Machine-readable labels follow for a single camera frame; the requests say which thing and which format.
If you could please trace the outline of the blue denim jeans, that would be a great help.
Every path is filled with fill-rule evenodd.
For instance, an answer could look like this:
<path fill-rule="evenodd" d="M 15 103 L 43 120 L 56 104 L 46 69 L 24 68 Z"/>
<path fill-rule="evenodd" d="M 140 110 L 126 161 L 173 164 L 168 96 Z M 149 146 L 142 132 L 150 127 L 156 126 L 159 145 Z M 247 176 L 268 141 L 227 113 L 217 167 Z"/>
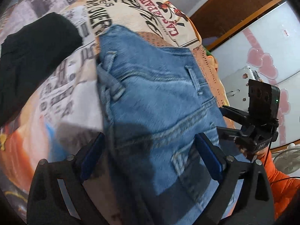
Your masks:
<path fill-rule="evenodd" d="M 218 187 L 194 137 L 204 133 L 224 153 L 225 121 L 187 48 L 156 47 L 124 26 L 99 37 L 98 89 L 118 200 L 130 224 L 192 224 Z"/>

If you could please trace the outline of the white fan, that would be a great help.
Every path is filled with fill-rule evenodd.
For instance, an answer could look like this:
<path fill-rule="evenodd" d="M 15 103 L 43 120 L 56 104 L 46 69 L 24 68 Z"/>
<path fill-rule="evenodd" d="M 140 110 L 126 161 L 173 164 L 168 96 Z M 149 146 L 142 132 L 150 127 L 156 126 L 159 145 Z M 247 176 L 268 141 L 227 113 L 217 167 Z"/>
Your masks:
<path fill-rule="evenodd" d="M 291 143 L 278 153 L 274 159 L 275 167 L 284 174 L 292 174 L 299 170 L 299 144 Z"/>

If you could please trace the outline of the orange jacket sleeve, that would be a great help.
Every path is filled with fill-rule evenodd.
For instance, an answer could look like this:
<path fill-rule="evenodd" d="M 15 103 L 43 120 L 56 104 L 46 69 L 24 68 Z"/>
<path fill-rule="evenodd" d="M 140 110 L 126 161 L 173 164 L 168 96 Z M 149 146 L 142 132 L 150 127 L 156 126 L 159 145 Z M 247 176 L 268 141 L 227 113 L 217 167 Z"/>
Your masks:
<path fill-rule="evenodd" d="M 289 208 L 299 210 L 299 178 L 290 177 L 279 171 L 267 154 L 267 148 L 257 153 L 257 158 L 264 164 L 264 169 L 271 186 L 274 200 L 275 219 L 280 218 Z"/>

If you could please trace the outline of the white wardrobe with hearts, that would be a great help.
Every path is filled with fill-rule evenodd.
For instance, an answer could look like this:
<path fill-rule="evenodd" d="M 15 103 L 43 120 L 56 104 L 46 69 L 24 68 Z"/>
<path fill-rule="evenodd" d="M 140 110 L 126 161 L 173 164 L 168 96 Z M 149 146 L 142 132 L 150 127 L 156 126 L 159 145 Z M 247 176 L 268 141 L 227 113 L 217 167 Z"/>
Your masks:
<path fill-rule="evenodd" d="M 230 106 L 246 111 L 248 81 L 280 89 L 279 136 L 272 148 L 299 140 L 299 19 L 285 2 L 212 52 Z"/>

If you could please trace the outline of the newspaper print bed blanket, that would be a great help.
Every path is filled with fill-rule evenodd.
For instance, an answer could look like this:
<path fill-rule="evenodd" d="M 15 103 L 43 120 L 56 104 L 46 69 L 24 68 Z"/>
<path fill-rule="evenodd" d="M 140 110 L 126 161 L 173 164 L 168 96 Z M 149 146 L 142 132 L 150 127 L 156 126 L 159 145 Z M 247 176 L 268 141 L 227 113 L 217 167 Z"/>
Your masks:
<path fill-rule="evenodd" d="M 38 161 L 61 161 L 103 130 L 96 58 L 98 36 L 111 25 L 125 26 L 157 47 L 189 48 L 218 105 L 228 105 L 217 60 L 169 0 L 18 0 L 1 17 L 1 40 L 51 12 L 77 27 L 82 45 L 1 125 L 1 190 L 22 220 Z"/>

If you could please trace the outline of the brown wooden door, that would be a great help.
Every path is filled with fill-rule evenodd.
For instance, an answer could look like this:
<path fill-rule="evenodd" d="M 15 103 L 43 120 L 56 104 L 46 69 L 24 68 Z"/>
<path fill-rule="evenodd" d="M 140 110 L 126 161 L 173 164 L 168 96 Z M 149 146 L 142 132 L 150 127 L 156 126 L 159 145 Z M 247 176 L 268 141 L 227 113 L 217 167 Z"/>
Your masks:
<path fill-rule="evenodd" d="M 191 20 L 202 44 L 213 50 L 284 0 L 208 0 Z"/>

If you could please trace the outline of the black folded garment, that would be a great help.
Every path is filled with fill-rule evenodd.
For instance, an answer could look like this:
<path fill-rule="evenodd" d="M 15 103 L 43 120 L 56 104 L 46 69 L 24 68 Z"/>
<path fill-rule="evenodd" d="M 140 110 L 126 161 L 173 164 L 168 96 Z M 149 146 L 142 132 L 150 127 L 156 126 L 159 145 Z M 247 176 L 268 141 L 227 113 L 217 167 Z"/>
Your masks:
<path fill-rule="evenodd" d="M 81 45 L 75 25 L 54 12 L 8 35 L 1 45 L 1 125 Z"/>

